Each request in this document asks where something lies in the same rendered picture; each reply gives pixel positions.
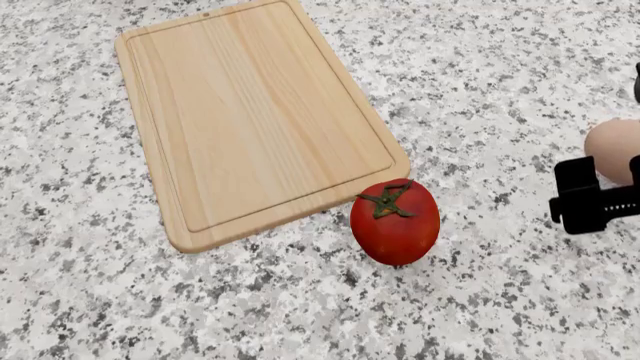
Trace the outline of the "light wooden cutting board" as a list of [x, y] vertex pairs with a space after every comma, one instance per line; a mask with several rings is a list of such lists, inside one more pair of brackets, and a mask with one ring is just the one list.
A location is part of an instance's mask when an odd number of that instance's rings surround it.
[[407, 176], [407, 155], [299, 0], [115, 41], [171, 245], [206, 251]]

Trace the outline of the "red tomato with green stem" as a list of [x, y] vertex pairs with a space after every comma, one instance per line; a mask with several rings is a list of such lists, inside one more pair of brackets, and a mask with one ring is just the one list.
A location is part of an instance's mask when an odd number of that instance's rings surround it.
[[411, 179], [394, 179], [356, 195], [350, 213], [352, 234], [373, 260], [405, 266], [435, 245], [440, 214], [432, 194]]

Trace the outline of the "beige egg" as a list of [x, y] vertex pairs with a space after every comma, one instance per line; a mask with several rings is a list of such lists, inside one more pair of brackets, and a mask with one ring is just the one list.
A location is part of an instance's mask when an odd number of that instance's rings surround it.
[[611, 119], [592, 128], [584, 143], [595, 169], [618, 185], [632, 185], [629, 162], [640, 155], [640, 119]]

